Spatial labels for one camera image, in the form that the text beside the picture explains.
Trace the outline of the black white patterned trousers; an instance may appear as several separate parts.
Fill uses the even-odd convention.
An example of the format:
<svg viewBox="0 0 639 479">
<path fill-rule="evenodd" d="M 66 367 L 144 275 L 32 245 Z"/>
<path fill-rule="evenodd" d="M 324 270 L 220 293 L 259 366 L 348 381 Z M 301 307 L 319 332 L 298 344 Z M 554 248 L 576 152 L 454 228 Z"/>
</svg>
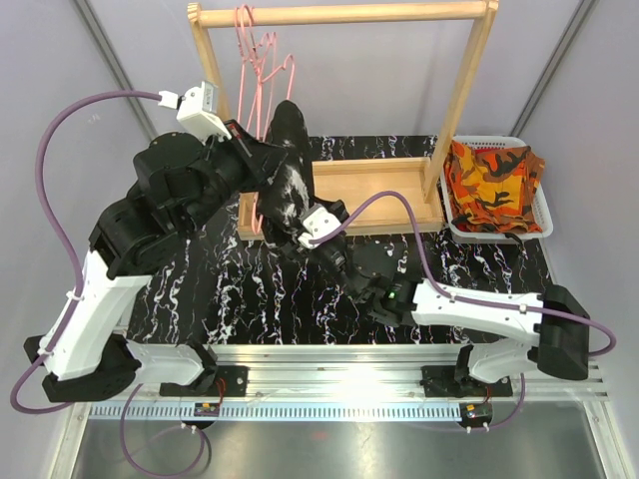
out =
<svg viewBox="0 0 639 479">
<path fill-rule="evenodd" d="M 270 248 L 296 242 L 304 232 L 301 217 L 315 204 L 311 142 L 304 115 L 290 100 L 281 101 L 269 124 L 266 142 L 286 154 L 273 183 L 259 191 L 257 212 Z"/>
</svg>

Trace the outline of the pink wire hanger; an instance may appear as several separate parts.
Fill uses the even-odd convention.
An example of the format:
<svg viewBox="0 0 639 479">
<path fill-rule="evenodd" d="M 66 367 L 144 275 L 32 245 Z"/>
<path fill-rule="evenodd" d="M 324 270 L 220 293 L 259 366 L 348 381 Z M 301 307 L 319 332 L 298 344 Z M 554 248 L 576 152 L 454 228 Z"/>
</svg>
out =
<svg viewBox="0 0 639 479">
<path fill-rule="evenodd" d="M 240 33 L 246 47 L 243 67 L 251 67 L 255 78 L 255 90 L 247 126 L 254 129 L 256 137 L 266 137 L 268 123 L 275 105 L 278 77 L 288 74 L 285 99 L 292 96 L 296 77 L 296 61 L 293 54 L 282 56 L 279 52 L 279 36 L 275 31 L 266 31 L 256 36 L 255 8 L 244 5 L 241 10 Z"/>
<path fill-rule="evenodd" d="M 255 125 L 255 133 L 256 136 L 259 137 L 261 135 L 262 126 L 264 58 L 259 54 L 261 44 L 256 41 L 254 25 L 254 8 L 252 6 L 242 4 L 234 10 L 234 28 L 241 56 L 237 120 L 240 121 L 242 119 L 247 85 L 247 72 L 248 69 L 251 68 L 254 73 L 256 85 L 252 106 L 246 121 L 246 130 L 248 131 L 251 125 Z"/>
<path fill-rule="evenodd" d="M 262 232 L 264 217 L 258 212 L 259 193 L 255 192 L 252 201 L 251 230 L 254 235 Z"/>
</svg>

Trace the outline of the orange camouflage trousers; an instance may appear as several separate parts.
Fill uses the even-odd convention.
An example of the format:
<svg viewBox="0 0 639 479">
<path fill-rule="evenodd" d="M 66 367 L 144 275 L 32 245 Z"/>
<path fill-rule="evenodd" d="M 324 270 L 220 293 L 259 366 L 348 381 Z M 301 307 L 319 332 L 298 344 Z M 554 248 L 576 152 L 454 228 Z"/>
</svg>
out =
<svg viewBox="0 0 639 479">
<path fill-rule="evenodd" d="M 467 233 L 541 233 L 533 201 L 544 171 L 529 146 L 482 150 L 453 141 L 443 167 L 452 223 Z"/>
</svg>

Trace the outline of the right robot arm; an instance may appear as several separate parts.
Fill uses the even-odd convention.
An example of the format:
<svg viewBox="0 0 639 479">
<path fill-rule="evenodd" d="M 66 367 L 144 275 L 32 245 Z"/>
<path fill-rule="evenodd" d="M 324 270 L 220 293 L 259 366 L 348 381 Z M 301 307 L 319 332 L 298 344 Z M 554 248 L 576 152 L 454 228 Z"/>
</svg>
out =
<svg viewBox="0 0 639 479">
<path fill-rule="evenodd" d="M 421 243 L 412 251 L 417 266 L 400 272 L 383 245 L 350 247 L 348 221 L 341 205 L 316 204 L 301 217 L 296 244 L 320 260 L 375 321 L 390 327 L 459 326 L 497 337 L 461 347 L 452 365 L 423 367 L 426 396 L 499 395 L 510 377 L 532 370 L 562 380 L 588 378 L 591 321 L 567 288 L 504 294 L 444 285 L 430 272 Z"/>
</svg>

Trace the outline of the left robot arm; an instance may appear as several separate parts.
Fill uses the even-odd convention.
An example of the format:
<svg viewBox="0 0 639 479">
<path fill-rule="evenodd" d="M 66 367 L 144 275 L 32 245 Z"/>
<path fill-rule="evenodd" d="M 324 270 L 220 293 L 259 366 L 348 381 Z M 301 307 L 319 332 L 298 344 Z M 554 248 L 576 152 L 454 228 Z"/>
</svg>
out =
<svg viewBox="0 0 639 479">
<path fill-rule="evenodd" d="M 203 139 L 164 134 L 134 157 L 136 181 L 100 214 L 89 236 L 83 288 L 65 309 L 70 319 L 50 337 L 25 341 L 31 359 L 45 352 L 42 386 L 52 403 L 103 401 L 138 384 L 187 396 L 215 388 L 217 358 L 202 344 L 143 345 L 115 327 L 169 258 L 232 196 L 270 185 L 287 156 L 234 120 L 224 126 L 221 136 Z"/>
</svg>

